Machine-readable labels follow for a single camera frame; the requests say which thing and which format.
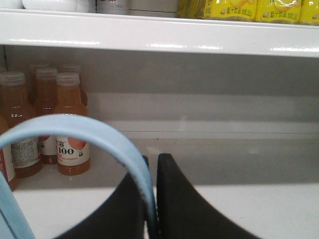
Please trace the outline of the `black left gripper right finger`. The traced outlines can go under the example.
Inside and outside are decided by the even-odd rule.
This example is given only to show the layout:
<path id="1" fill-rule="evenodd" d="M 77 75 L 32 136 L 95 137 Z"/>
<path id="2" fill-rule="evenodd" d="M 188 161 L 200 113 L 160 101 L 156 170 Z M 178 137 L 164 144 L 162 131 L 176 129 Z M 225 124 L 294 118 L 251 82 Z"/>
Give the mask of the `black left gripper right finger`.
<path id="1" fill-rule="evenodd" d="M 157 208 L 163 239 L 256 238 L 209 204 L 169 153 L 158 156 Z"/>

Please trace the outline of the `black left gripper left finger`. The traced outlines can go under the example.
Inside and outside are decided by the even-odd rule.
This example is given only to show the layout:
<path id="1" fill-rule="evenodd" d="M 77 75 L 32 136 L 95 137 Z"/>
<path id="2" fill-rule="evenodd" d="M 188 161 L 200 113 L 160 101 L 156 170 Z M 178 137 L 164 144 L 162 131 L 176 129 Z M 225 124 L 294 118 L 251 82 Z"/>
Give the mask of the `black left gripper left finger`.
<path id="1" fill-rule="evenodd" d="M 144 204 L 129 173 L 111 196 L 58 239 L 143 239 Z"/>

